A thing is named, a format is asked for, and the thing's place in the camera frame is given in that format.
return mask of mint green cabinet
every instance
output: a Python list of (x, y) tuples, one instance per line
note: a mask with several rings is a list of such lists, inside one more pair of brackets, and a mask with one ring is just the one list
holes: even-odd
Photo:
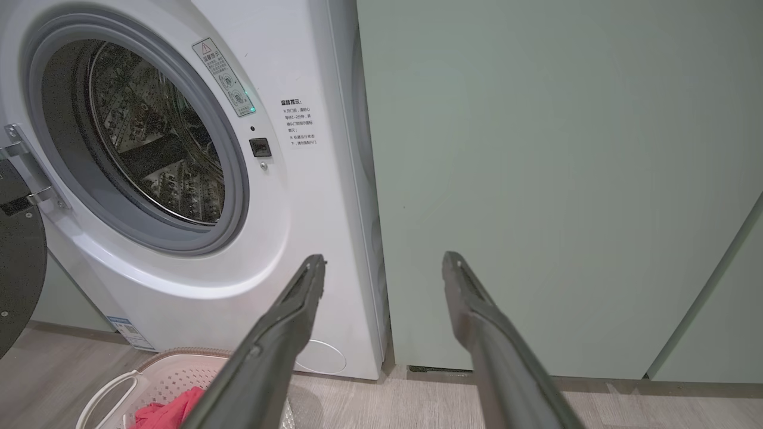
[(114, 332), (111, 323), (51, 255), (48, 255), (43, 291), (31, 320)]
[(461, 252), (551, 374), (641, 378), (763, 189), (763, 3), (359, 0), (394, 350)]
[(658, 381), (763, 383), (763, 198), (750, 231), (696, 314), (686, 322), (664, 362), (649, 375)]

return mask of black round object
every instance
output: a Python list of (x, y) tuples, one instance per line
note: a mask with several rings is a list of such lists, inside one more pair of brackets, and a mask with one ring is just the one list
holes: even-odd
[(0, 357), (29, 323), (43, 290), (47, 247), (40, 210), (9, 161), (0, 162)]

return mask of door hinge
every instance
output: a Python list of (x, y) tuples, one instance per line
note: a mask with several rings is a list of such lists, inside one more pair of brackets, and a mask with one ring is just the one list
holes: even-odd
[(0, 161), (10, 160), (27, 183), (31, 193), (27, 200), (32, 205), (51, 200), (59, 208), (71, 208), (60, 189), (50, 180), (45, 167), (32, 150), (18, 124), (5, 125), (5, 134), (11, 144), (0, 147)]

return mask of washing machine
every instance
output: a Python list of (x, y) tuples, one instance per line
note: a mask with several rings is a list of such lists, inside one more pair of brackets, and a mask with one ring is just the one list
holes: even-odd
[(322, 253), (295, 369), (378, 378), (388, 310), (354, 2), (6, 0), (0, 118), (50, 252), (134, 347), (232, 350)]

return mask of wooden floor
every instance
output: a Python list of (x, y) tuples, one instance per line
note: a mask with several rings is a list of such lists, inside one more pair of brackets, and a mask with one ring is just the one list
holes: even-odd
[[(72, 429), (91, 396), (149, 353), (116, 334), (32, 324), (0, 360), (0, 428)], [(470, 375), (411, 373), (377, 382), (295, 373), (298, 429), (484, 427)], [(589, 429), (763, 428), (763, 386), (557, 379)]]

